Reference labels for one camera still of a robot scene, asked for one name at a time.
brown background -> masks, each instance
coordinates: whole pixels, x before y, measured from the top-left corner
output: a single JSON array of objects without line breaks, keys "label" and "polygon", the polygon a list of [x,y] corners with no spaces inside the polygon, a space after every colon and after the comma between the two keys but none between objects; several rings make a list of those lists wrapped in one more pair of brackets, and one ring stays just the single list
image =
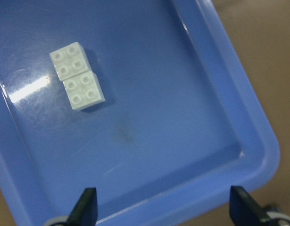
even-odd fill
[{"label": "brown background", "polygon": [[[213,2],[280,143],[277,174],[252,195],[290,215],[290,0]],[[0,226],[14,225],[0,191]],[[223,225],[233,225],[228,205],[182,224]]]}]

blue tray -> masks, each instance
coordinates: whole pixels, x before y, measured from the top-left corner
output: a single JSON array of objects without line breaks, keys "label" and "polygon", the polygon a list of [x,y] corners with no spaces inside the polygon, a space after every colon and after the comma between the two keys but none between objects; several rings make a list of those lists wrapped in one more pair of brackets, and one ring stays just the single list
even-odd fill
[{"label": "blue tray", "polygon": [[[78,41],[106,102],[73,111]],[[209,0],[0,1],[0,186],[19,226],[97,188],[101,226],[178,224],[275,173],[279,147]]]}]

scratch mark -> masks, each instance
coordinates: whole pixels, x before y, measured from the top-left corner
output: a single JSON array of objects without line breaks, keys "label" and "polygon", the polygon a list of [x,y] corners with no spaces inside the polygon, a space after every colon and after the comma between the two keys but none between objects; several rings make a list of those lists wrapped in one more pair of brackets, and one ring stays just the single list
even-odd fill
[{"label": "scratch mark", "polygon": [[103,177],[105,177],[107,174],[113,172],[116,168],[120,167],[121,165],[123,165],[123,162],[120,162],[118,165],[112,167],[110,170],[108,170],[107,172],[105,172],[105,173],[103,174]]},{"label": "scratch mark", "polygon": [[91,141],[88,141],[85,145],[83,145],[81,148],[79,148],[76,152],[74,152],[73,154],[71,154],[71,157],[74,157],[75,155],[79,154],[80,152],[82,152],[84,150],[84,148],[91,143]]}]

white block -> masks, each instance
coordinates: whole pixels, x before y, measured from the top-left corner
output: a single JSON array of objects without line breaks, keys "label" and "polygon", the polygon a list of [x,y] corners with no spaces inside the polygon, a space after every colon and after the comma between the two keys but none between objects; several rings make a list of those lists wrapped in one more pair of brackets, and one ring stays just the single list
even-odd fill
[{"label": "white block", "polygon": [[83,110],[105,101],[96,74],[88,71],[64,80],[73,110]]},{"label": "white block", "polygon": [[78,42],[50,53],[50,57],[60,81],[92,70],[84,49]]}]

lego brick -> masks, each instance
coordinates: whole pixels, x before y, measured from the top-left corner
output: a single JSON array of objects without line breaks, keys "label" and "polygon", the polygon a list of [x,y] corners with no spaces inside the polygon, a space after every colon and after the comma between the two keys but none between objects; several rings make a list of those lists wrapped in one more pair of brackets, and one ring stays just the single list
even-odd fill
[{"label": "lego brick", "polygon": [[83,110],[105,101],[98,78],[92,71],[64,80],[64,87],[73,110]]},{"label": "lego brick", "polygon": [[50,57],[60,81],[92,70],[84,49],[78,42],[50,53]]}]

